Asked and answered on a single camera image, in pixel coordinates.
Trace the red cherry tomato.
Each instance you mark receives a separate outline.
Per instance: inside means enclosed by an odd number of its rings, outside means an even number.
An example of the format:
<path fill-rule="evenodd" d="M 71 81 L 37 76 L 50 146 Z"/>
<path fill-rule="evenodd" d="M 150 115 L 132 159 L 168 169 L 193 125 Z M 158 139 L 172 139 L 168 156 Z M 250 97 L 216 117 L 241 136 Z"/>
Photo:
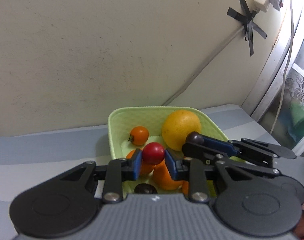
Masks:
<path fill-rule="evenodd" d="M 142 150 L 142 160 L 148 165 L 158 165 L 164 160 L 164 156 L 164 147 L 158 142 L 151 142 Z"/>

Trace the black tape cross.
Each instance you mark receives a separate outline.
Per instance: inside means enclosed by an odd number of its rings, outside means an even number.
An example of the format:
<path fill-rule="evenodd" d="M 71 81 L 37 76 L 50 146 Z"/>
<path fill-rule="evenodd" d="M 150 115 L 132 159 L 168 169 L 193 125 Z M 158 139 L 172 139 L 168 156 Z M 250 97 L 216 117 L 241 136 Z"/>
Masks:
<path fill-rule="evenodd" d="M 247 41 L 249 44 L 249 52 L 250 56 L 252 56 L 254 54 L 253 31 L 256 31 L 263 39 L 266 39 L 268 35 L 253 21 L 258 12 L 255 10 L 250 11 L 246 0 L 239 0 L 239 3 L 243 14 L 229 7 L 227 15 L 240 22 L 244 27 L 245 41 Z"/>

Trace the large yellow orange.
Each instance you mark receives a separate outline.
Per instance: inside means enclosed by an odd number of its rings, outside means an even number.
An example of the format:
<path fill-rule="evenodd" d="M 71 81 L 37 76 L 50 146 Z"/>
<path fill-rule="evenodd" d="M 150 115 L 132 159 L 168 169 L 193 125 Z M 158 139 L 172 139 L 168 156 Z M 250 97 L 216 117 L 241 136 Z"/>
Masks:
<path fill-rule="evenodd" d="M 168 115 L 161 129 L 164 142 L 175 151 L 181 151 L 187 136 L 192 132 L 201 132 L 200 119 L 195 113 L 184 109 Z"/>

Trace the dark tomato in basket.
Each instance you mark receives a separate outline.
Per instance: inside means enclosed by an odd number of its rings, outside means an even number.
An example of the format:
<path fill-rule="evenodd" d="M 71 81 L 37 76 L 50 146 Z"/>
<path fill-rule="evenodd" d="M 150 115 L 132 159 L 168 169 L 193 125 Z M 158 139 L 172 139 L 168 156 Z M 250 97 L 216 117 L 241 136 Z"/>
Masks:
<path fill-rule="evenodd" d="M 134 193 L 136 194 L 157 194 L 157 189 L 150 184 L 140 183 L 134 188 Z"/>

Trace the orange cherry tomato with stem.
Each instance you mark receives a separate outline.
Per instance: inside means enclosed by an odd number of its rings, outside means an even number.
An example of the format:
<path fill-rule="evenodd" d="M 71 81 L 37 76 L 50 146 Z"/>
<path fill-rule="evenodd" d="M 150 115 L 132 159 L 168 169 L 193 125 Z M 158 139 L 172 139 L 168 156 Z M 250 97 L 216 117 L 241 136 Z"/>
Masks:
<path fill-rule="evenodd" d="M 149 139 L 149 131 L 143 126 L 134 127 L 129 134 L 129 141 L 133 145 L 144 145 Z"/>

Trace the dark purple cherry tomato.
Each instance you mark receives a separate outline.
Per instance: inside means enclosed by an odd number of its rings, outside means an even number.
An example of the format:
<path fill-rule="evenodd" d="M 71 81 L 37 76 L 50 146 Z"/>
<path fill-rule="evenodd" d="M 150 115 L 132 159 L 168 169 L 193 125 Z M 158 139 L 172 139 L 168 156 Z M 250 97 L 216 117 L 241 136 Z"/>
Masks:
<path fill-rule="evenodd" d="M 204 143 L 204 137 L 198 132 L 191 132 L 186 137 L 186 143 L 188 142 L 202 145 Z"/>

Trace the window frame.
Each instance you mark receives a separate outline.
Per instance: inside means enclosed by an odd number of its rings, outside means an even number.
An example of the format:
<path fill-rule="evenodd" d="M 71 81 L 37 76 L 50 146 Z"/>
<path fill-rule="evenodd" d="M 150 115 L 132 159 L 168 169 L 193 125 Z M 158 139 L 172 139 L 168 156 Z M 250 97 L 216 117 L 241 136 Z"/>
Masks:
<path fill-rule="evenodd" d="M 292 44 L 292 52 L 289 52 L 291 23 L 290 14 L 285 14 L 279 29 L 276 41 L 272 46 L 271 53 L 264 64 L 258 80 L 251 92 L 242 104 L 242 109 L 256 121 L 259 121 L 274 98 L 277 96 L 282 85 L 283 75 L 287 75 L 290 68 L 286 68 L 289 59 L 293 64 L 304 38 L 304 7 L 295 9 L 294 27 L 295 34 Z"/>

